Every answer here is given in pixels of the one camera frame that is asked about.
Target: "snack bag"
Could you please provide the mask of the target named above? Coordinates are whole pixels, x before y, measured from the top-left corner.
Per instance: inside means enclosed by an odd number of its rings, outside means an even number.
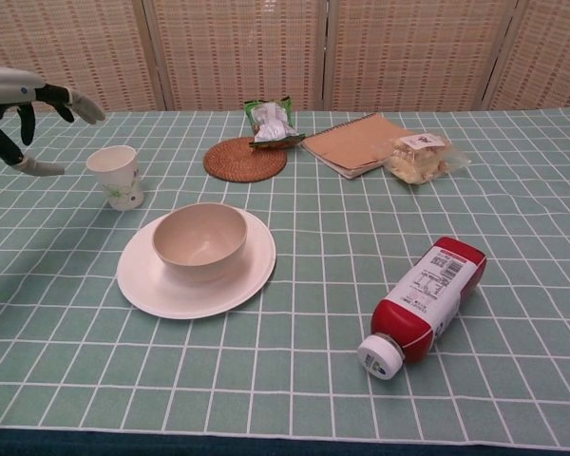
[[[292,124],[292,99],[285,97],[279,102],[252,100],[244,103],[245,114],[254,129],[253,148],[280,149],[292,147],[304,140]]]
[[[385,167],[407,183],[425,183],[470,163],[446,138],[431,133],[401,137],[392,147]]]

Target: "red and white bottle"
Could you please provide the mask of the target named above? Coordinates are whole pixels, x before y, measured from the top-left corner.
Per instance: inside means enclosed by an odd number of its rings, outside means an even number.
[[[390,379],[404,360],[420,361],[479,283],[485,255],[452,237],[441,237],[378,303],[371,335],[357,349],[365,369]]]

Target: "round woven coaster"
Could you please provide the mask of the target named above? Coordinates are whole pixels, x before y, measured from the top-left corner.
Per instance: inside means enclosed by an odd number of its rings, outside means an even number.
[[[231,182],[264,181],[278,174],[287,164],[285,149],[253,149],[253,138],[234,138],[211,147],[202,165],[218,179]]]

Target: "ceramic bowl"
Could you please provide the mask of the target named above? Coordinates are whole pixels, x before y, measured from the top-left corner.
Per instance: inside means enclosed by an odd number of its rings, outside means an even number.
[[[154,251],[167,273],[186,281],[215,280],[242,261],[247,224],[238,209],[203,202],[163,218],[152,237]]]

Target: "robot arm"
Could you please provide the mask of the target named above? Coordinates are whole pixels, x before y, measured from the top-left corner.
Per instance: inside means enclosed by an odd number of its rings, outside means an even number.
[[[68,87],[45,84],[42,78],[30,71],[0,66],[0,120],[7,109],[16,106],[21,119],[21,141],[33,141],[36,120],[32,102],[51,105],[67,122],[74,122],[71,111],[89,124],[105,118],[103,111],[82,93]],[[0,158],[9,166],[32,176],[64,174],[64,168],[42,163],[26,156],[19,146],[0,129]]]

